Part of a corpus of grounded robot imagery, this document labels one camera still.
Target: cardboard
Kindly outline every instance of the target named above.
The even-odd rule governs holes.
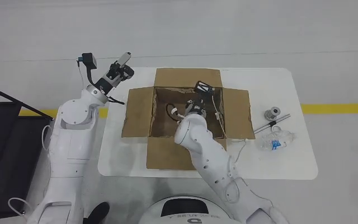
[[[254,139],[249,94],[246,90],[222,88],[220,71],[202,68],[157,69],[153,87],[129,91],[122,137],[148,137],[147,168],[195,170],[187,149],[174,143],[178,127],[165,111],[171,102],[184,113],[186,101],[196,99],[194,86],[203,81],[215,87],[214,101],[228,138]],[[205,102],[208,129],[226,148],[226,139],[214,114],[211,100]]]

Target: gray floor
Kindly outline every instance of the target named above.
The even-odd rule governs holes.
[[[259,195],[270,198],[291,224],[358,223],[358,115],[305,115],[318,165],[314,180],[248,180]],[[197,195],[216,203],[218,198],[201,179],[105,177],[98,173],[105,119],[101,119],[83,183],[85,216],[100,202],[111,210],[106,224],[137,223],[154,202],[173,195]],[[38,204],[49,175],[41,155],[28,200]],[[0,223],[24,223],[20,218]]]
[[[80,95],[76,57],[94,53],[98,80],[128,50],[133,67],[283,67],[302,104],[357,103],[357,8],[357,0],[1,0],[0,90],[38,109],[57,109]],[[248,183],[291,224],[358,223],[358,114],[305,120],[317,178]],[[104,200],[111,203],[107,224],[136,223],[148,206],[171,195],[218,202],[201,179],[101,176],[104,125],[100,120],[84,179],[85,215]],[[31,204],[41,201],[48,176],[43,153]]]

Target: metal rod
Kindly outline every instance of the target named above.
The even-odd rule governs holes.
[[[48,119],[50,119],[50,120],[53,120],[53,119],[54,119],[53,117],[48,116],[47,114],[41,112],[40,110],[36,110],[36,109],[33,108],[32,106],[28,106],[28,104],[25,104],[25,103],[21,102],[20,100],[16,100],[14,97],[9,96],[8,94],[5,94],[5,93],[2,92],[2,91],[0,91],[0,96],[2,96],[2,97],[4,97],[4,98],[7,98],[8,100],[11,100],[11,101],[13,101],[13,102],[17,102],[17,103],[21,104],[21,106],[23,106],[23,107],[25,107],[25,108],[27,108],[27,109],[29,109],[29,110],[32,110],[33,112],[35,112],[35,113],[37,113],[37,114],[39,114],[39,115],[41,115],[41,116],[44,116],[44,117],[46,117],[46,118],[48,118]]]
[[[269,128],[269,127],[274,126],[276,123],[278,123],[278,122],[280,122],[280,121],[283,121],[283,120],[285,120],[286,118],[289,118],[290,116],[291,116],[291,114],[286,114],[285,116],[282,116],[282,117],[280,117],[280,118],[274,120],[273,122],[269,122],[269,123],[266,124],[265,126],[260,127],[259,129],[255,130],[253,133],[254,133],[254,134],[257,134],[257,133],[259,133],[260,131],[265,130],[266,128]]]

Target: box flap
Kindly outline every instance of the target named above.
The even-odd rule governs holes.
[[[223,87],[220,70],[207,68],[157,68],[155,87],[193,87],[203,81],[213,87]]]
[[[255,139],[247,90],[223,88],[225,132],[228,138]]]
[[[226,139],[216,139],[226,148]],[[159,170],[195,170],[189,151],[174,143],[174,138],[148,138],[147,168]]]
[[[154,87],[129,90],[122,137],[149,136]]]

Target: yellow floor stripe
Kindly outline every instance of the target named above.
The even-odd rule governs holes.
[[[358,114],[358,104],[301,104],[303,114]]]
[[[358,114],[358,104],[301,104],[303,114]],[[56,118],[57,109],[41,110]],[[100,108],[100,118],[107,118],[108,108]],[[37,116],[31,110],[21,110],[20,116]]]

